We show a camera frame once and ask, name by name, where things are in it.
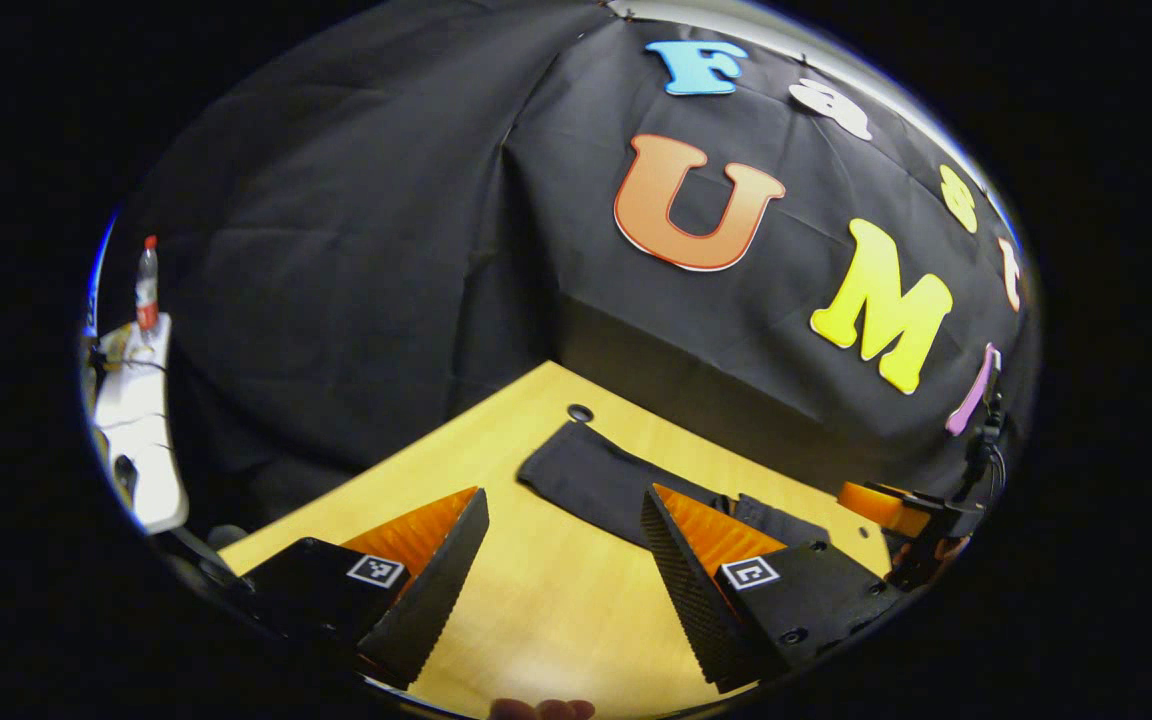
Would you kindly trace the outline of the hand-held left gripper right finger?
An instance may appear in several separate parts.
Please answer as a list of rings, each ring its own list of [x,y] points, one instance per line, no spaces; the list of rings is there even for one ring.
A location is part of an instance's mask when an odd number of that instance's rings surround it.
[[[641,525],[705,682],[721,694],[804,673],[905,593],[829,541],[790,546],[654,484]]]

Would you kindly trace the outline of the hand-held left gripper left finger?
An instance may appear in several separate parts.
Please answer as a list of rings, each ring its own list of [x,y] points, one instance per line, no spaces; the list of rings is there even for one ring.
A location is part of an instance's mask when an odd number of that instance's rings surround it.
[[[488,529],[471,486],[342,544],[302,537],[243,574],[238,609],[279,637],[404,691],[419,679]]]

